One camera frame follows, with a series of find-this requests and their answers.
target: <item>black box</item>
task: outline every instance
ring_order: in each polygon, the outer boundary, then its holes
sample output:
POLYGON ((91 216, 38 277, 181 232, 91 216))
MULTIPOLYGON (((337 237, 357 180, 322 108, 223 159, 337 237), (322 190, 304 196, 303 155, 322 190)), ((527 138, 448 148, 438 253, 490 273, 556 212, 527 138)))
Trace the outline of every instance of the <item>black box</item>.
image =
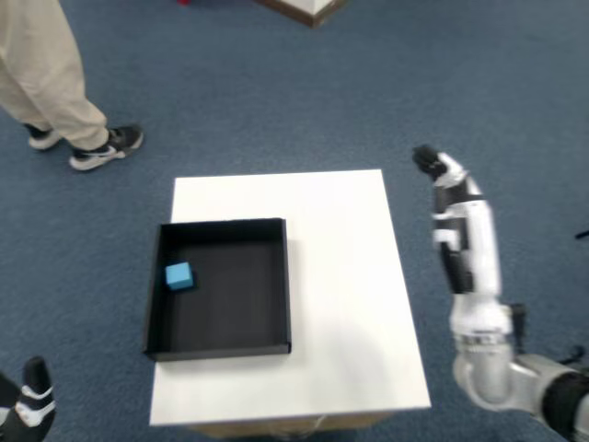
POLYGON ((160 226, 144 330, 156 361, 291 352, 286 222, 248 219, 160 226), (166 267, 191 265, 171 291, 166 267))

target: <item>white tabletop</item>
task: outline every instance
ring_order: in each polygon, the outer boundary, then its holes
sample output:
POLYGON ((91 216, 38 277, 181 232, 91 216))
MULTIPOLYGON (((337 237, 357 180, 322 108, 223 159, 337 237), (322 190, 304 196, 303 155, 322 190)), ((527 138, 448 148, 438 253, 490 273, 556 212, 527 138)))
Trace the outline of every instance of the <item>white tabletop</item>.
POLYGON ((151 425, 430 406, 380 170, 178 178, 172 222, 287 222, 293 352, 156 364, 151 425))

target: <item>blue cube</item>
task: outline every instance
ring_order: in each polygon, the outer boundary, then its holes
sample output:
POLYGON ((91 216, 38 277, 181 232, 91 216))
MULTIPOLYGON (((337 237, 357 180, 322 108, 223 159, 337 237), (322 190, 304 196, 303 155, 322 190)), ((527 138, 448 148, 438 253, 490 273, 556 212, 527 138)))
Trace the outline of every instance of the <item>blue cube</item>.
POLYGON ((191 266, 187 262, 166 267, 166 284, 170 290, 180 290, 194 285, 191 266))

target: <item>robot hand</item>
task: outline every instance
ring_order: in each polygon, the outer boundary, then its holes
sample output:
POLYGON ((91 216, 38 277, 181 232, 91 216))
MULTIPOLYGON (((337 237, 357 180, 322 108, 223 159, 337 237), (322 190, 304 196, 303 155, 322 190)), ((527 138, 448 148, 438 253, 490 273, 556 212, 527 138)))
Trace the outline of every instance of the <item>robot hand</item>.
POLYGON ((0 441, 41 442, 55 418, 55 401, 49 371, 41 357, 23 369, 25 385, 19 389, 0 373, 0 441))
POLYGON ((508 341, 523 336, 521 307, 499 302, 501 275, 491 208, 456 161, 427 145, 413 160, 433 180, 433 241, 454 293, 454 376, 481 408, 522 410, 575 442, 589 442, 589 377, 508 341))

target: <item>sneaker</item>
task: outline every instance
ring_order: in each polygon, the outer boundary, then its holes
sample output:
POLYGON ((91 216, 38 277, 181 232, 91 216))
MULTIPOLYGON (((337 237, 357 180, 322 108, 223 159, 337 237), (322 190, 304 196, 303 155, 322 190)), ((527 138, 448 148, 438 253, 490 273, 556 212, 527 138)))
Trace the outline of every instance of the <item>sneaker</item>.
POLYGON ((76 170, 86 171, 108 163, 112 159, 123 159, 138 149, 144 141, 144 133, 138 125, 118 127, 109 130, 109 140, 94 150, 74 148, 70 157, 70 166, 76 170))
POLYGON ((25 124, 29 131, 29 145, 35 150, 47 150, 55 146, 62 136, 57 133, 55 129, 49 131, 40 131, 35 126, 25 124))

